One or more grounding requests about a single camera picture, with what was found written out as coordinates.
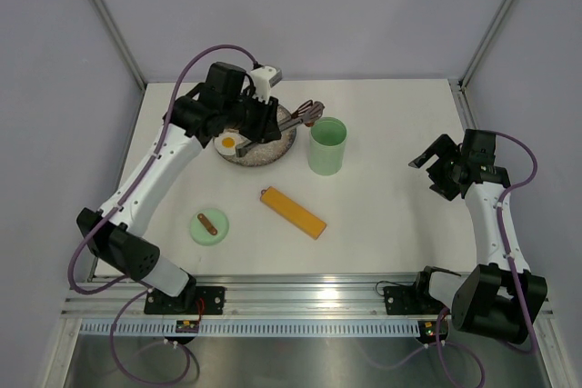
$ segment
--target white table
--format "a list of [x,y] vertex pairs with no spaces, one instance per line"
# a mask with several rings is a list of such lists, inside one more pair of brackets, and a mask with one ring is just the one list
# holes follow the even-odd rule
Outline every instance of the white table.
[[[154,141],[172,88],[147,87],[124,180]],[[147,241],[194,275],[389,274],[426,265],[473,270],[475,237],[460,196],[447,202],[428,189],[425,169],[407,166],[440,134],[463,138],[446,80],[284,81],[274,93],[290,110],[320,100],[325,115],[344,121],[342,170],[328,177],[311,172],[304,126],[287,155],[266,167],[230,164],[209,145],[157,208]],[[269,185],[327,222],[318,240],[259,201]],[[192,217],[207,207],[223,210],[230,221],[226,239],[212,247],[196,244],[188,232]],[[95,274],[118,272],[99,262]]]

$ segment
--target metal frame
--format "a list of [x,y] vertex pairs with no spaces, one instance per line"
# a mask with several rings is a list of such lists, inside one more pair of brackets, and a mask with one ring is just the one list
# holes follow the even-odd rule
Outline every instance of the metal frame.
[[[84,319],[81,334],[109,334],[113,321],[107,318]],[[417,338],[420,328],[416,320],[208,320],[196,332],[180,332],[177,320],[151,318],[123,319],[117,323],[115,335],[171,337],[237,337],[237,338]]]
[[451,89],[463,129],[477,129],[477,120],[471,111],[471,107],[467,100],[467,94],[461,89],[460,81],[457,79],[449,79],[448,86]]
[[119,32],[119,28],[115,23],[107,5],[105,4],[104,0],[89,0],[91,5],[95,8],[97,15],[101,19],[103,26],[109,36],[111,37],[115,49],[119,53],[122,61],[124,62],[129,74],[134,78],[135,83],[139,87],[139,89],[144,92],[146,90],[147,81],[142,74],[137,61],[135,60],[134,56],[132,55],[131,51],[127,43],[125,42],[124,37],[122,36],[121,32]]
[[489,23],[489,26],[487,27],[487,30],[485,31],[485,34],[483,35],[481,42],[477,46],[477,50],[473,54],[471,61],[469,61],[467,69],[463,73],[463,76],[460,80],[460,88],[463,92],[466,91],[467,86],[469,85],[471,79],[475,75],[475,71],[481,64],[481,61],[483,60],[483,57],[485,56],[487,49],[491,46],[491,43],[495,39],[495,36],[501,29],[501,25],[504,23],[505,18],[507,17],[507,14],[511,10],[514,3],[515,0],[501,1],[501,5],[499,5],[499,8],[496,10],[493,19],[491,20],[491,23]]
[[576,376],[572,365],[563,353],[562,340],[557,333],[556,321],[553,318],[536,320],[536,329],[540,360],[546,367],[547,377],[553,387],[577,387]]
[[[339,274],[310,276],[197,276],[202,286],[220,285],[226,288],[223,315],[205,316],[208,320],[434,320],[434,315],[386,315],[383,297],[375,287],[383,280],[411,284],[415,274],[351,275]],[[87,283],[87,289],[101,283]],[[142,292],[144,287],[132,282],[121,283],[94,295],[70,291],[61,312],[63,319],[111,318],[123,304]],[[146,297],[135,301],[124,318],[143,319]],[[539,313],[540,318],[551,318],[553,311],[548,301]],[[179,320],[183,315],[148,315],[146,318]]]
[[50,364],[38,386],[42,388],[62,388],[65,384],[82,319],[59,320],[59,335],[50,357]]

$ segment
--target ventilation slots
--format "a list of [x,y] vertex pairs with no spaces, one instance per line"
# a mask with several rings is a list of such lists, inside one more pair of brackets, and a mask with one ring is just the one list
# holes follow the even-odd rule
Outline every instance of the ventilation slots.
[[[80,333],[108,335],[113,320],[84,320]],[[175,320],[121,320],[119,336],[418,337],[412,320],[204,320],[196,333],[176,333]]]

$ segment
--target yellow box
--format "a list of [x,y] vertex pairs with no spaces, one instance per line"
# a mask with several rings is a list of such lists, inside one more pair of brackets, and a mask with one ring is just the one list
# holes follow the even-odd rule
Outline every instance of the yellow box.
[[306,208],[296,204],[286,195],[277,189],[269,186],[261,195],[261,202],[266,204],[273,211],[297,226],[303,232],[311,236],[314,240],[324,232],[327,224],[315,217]]

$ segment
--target cable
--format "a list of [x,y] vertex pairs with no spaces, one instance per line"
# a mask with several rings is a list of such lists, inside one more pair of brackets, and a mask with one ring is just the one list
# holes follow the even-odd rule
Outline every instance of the cable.
[[505,223],[503,221],[503,201],[505,200],[509,193],[515,191],[517,188],[526,186],[527,184],[534,180],[534,177],[536,177],[537,174],[537,159],[529,147],[527,147],[524,143],[514,138],[513,136],[496,131],[488,132],[506,138],[507,140],[521,146],[521,148],[523,148],[527,152],[532,162],[532,170],[529,176],[524,181],[509,186],[499,196],[499,200],[497,203],[497,225],[499,226],[499,232],[501,233],[501,241],[503,242],[503,247],[505,248],[507,255],[507,263],[509,264],[509,270],[511,271],[511,275],[513,276],[513,283],[514,286],[516,287],[517,299],[519,301],[519,306],[521,307],[521,312],[524,316],[524,321],[526,322],[527,333],[529,333],[529,338],[531,342],[531,348],[528,351],[517,349],[515,346],[510,344],[508,344],[507,346],[518,353],[522,354],[535,353],[539,350],[539,344],[537,342],[537,335],[536,331],[534,330],[534,325],[532,324],[531,321],[531,316],[529,315],[529,310],[527,309],[526,297],[524,296],[524,291],[521,288],[521,282],[519,282],[519,275],[517,273],[516,261],[511,251],[511,244],[509,243],[509,238],[507,237],[507,231]]
[[[144,354],[148,350],[155,349],[156,347],[159,347],[160,345],[167,345],[167,344],[164,341],[154,341],[152,343],[146,344],[141,349],[134,352],[134,354],[132,354],[130,357],[125,359],[125,361],[122,364],[125,366],[127,363],[130,363],[135,358],[141,356],[142,354]],[[198,363],[198,360],[196,359],[196,357],[194,356],[193,353],[190,354],[190,358],[192,358],[192,361],[194,362],[194,366],[196,367],[196,379],[197,379],[200,375],[200,364]],[[95,369],[92,369],[92,371],[95,375],[97,375],[99,377],[105,377],[105,376],[108,376],[108,375],[113,374],[115,372],[119,372],[120,370],[119,370],[119,367],[116,365],[115,367],[113,367],[109,370],[105,370],[104,372],[98,372]]]
[[380,284],[392,284],[392,285],[396,285],[396,286],[405,286],[405,287],[406,287],[406,286],[408,286],[408,285],[405,285],[405,284],[399,284],[398,282],[391,282],[391,281],[378,281],[378,282],[376,282],[376,285],[374,286],[374,291],[376,291],[376,294],[378,294],[380,297],[384,297],[384,295],[383,295],[383,294],[381,294],[381,293],[378,291],[378,286],[379,286]]
[[[243,54],[245,54],[246,56],[248,56],[250,58],[250,60],[253,62],[253,65],[258,65],[258,62],[255,59],[255,57],[252,56],[250,54],[250,52],[248,52],[246,49],[244,49],[243,47],[240,47],[238,45],[214,45],[212,47],[207,48],[206,50],[203,50],[202,52],[200,52],[198,55],[196,55],[194,58],[192,58],[190,60],[190,62],[186,65],[186,67],[184,67],[184,70],[182,70],[182,73],[180,73],[180,76],[178,76],[178,78],[176,80],[176,85],[174,85],[174,90],[172,91],[172,95],[170,96],[170,103],[168,104],[168,107],[167,107],[168,114],[172,114],[172,110],[174,109],[174,103],[176,101],[180,85],[184,81],[184,78],[186,77],[188,71],[190,71],[192,66],[194,64],[196,64],[198,61],[200,61],[200,59],[202,59],[204,56],[206,56],[212,52],[215,52],[216,50],[221,50],[221,49],[232,49],[232,50],[237,50],[238,52],[242,52]],[[153,165],[154,161],[156,160],[155,155],[159,154],[160,149],[162,148],[162,146],[164,144],[164,140],[166,139],[167,130],[168,130],[169,125],[170,125],[170,118],[171,117],[169,117],[169,116],[164,117],[164,124],[162,126],[162,133],[160,134],[160,137],[157,140],[157,145],[156,145],[156,148],[154,149],[153,155],[149,157],[149,159],[147,160],[147,162],[144,165],[144,168],[142,168],[142,170],[139,172],[139,174],[137,175],[135,180],[132,182],[132,184],[129,186],[129,188],[127,188],[127,191],[125,191],[125,193],[118,200],[117,204],[120,207],[123,206],[123,204],[125,203],[127,198],[139,186],[139,184],[142,182],[144,177],[146,177],[147,172],[149,171],[150,167]],[[109,221],[109,219],[111,217],[113,217],[117,213],[117,211],[118,211],[117,207],[114,207],[111,211],[109,211],[95,225],[95,227],[93,229],[91,229],[91,231],[89,231],[89,233],[85,236],[83,241],[76,247],[75,251],[73,252],[73,256],[71,256],[71,260],[69,261],[69,265],[67,267],[66,276],[67,276],[67,279],[69,282],[69,286],[73,290],[75,290],[77,293],[80,293],[83,295],[101,293],[102,291],[106,290],[107,288],[109,288],[109,287],[111,287],[111,286],[113,286],[113,285],[115,285],[115,284],[117,284],[117,283],[119,283],[127,278],[127,276],[118,277],[118,278],[114,279],[113,281],[111,281],[111,282],[109,282],[109,283],[107,283],[99,288],[96,288],[94,290],[86,290],[84,288],[81,288],[75,282],[75,264],[76,264],[77,260],[79,259],[81,252],[83,252],[83,249],[87,246],[89,241],[91,241],[91,239],[95,236],[95,234],[97,232],[99,232],[99,230],[105,225],[105,223],[107,223]]]
[[256,88],[255,88],[255,81],[253,80],[253,78],[251,77],[251,75],[247,72],[245,72],[245,76],[248,79],[248,96],[249,97],[253,97],[253,95],[255,94]]
[[520,349],[519,347],[515,347],[512,343],[507,343],[505,341],[497,341],[497,342],[500,343],[501,345],[503,345],[504,347],[508,348],[512,352],[515,352],[515,353],[518,353],[518,354],[532,354],[533,353],[531,351],[531,345],[530,345],[530,349],[529,350],[524,350],[524,349]]
[[[403,366],[404,364],[408,363],[412,358],[417,356],[419,353],[424,352],[429,347],[436,347],[436,349],[438,351],[438,358],[443,366],[443,370],[445,371],[445,375],[447,376],[447,379],[456,388],[462,388],[462,386],[460,384],[458,384],[457,381],[455,381],[455,379],[453,379],[453,376],[451,375],[450,371],[448,370],[447,364],[445,363],[445,358],[443,356],[443,351],[442,351],[443,344],[440,341],[440,335],[439,335],[440,324],[441,324],[441,321],[444,319],[444,317],[447,315],[447,312],[448,312],[448,308],[443,309],[443,311],[441,311],[438,318],[436,319],[436,342],[430,343],[430,344],[425,344],[422,347],[415,349],[408,356],[406,356],[403,360],[401,360],[398,363],[395,363],[394,365],[384,365],[384,364],[379,363],[379,362],[375,361],[374,359],[372,359],[370,356],[367,355],[366,351],[362,347],[362,344],[360,344],[360,342],[358,340],[356,340],[357,348],[359,349],[359,351],[362,354],[362,356],[364,357],[364,359],[366,359],[367,363],[370,364],[372,367],[377,368],[378,370],[390,372],[390,371],[395,370],[395,369]],[[443,343],[445,343],[447,346],[454,347],[456,349],[459,349],[459,350],[469,354],[475,360],[475,362],[479,366],[479,371],[481,373],[481,380],[479,381],[477,388],[483,388],[483,386],[485,385],[485,380],[486,380],[485,367],[483,366],[483,363],[478,358],[478,356],[471,349],[469,349],[468,347],[466,347],[463,344],[452,343],[450,341],[446,341],[446,342],[443,341]]]
[[445,375],[447,376],[447,379],[456,387],[456,388],[463,388],[463,385],[461,385],[460,383],[458,383],[452,376],[452,374],[450,373],[450,371],[448,370],[447,367],[447,363],[445,362],[445,357],[443,356],[443,346],[446,345],[452,345],[453,347],[456,347],[457,349],[462,350],[463,352],[468,353],[477,363],[477,365],[479,366],[479,371],[481,372],[481,380],[479,381],[479,384],[477,385],[477,388],[483,388],[483,386],[485,385],[485,367],[483,366],[483,363],[481,362],[481,360],[478,358],[478,356],[468,347],[466,347],[463,344],[459,344],[459,343],[451,343],[450,341],[444,341],[441,343],[440,341],[440,323],[442,320],[445,319],[445,317],[448,314],[448,308],[444,307],[440,314],[438,315],[438,318],[436,319],[436,332],[435,332],[435,337],[436,337],[436,351],[438,352],[438,359],[441,363],[441,365],[443,366],[443,370],[445,371]]
[[115,333],[115,330],[117,329],[117,322],[121,318],[121,315],[125,312],[125,310],[133,302],[135,302],[139,298],[143,297],[144,295],[148,294],[149,291],[150,290],[145,290],[145,291],[139,293],[138,295],[136,295],[135,297],[131,298],[129,300],[129,302],[127,302],[126,304],[123,305],[123,307],[121,308],[119,313],[117,313],[117,315],[115,316],[115,319],[114,319],[113,323],[111,324],[111,329],[109,330],[109,348],[111,350],[111,356],[113,357],[115,365],[117,366],[119,371],[121,373],[123,373],[128,379],[130,379],[134,382],[142,383],[144,385],[149,385],[149,386],[173,386],[173,385],[179,383],[180,381],[182,381],[186,377],[188,370],[190,370],[191,359],[194,358],[194,360],[196,361],[196,358],[194,357],[194,354],[192,353],[192,351],[190,349],[188,349],[187,347],[185,347],[184,345],[182,345],[178,342],[174,342],[174,347],[179,348],[182,352],[184,352],[184,355],[186,356],[186,368],[179,376],[177,376],[175,379],[168,381],[168,382],[150,382],[150,381],[147,381],[145,379],[142,379],[140,377],[135,376],[134,374],[130,373],[124,367],[123,363],[121,362],[121,360],[117,356],[117,352],[115,351],[114,333]]

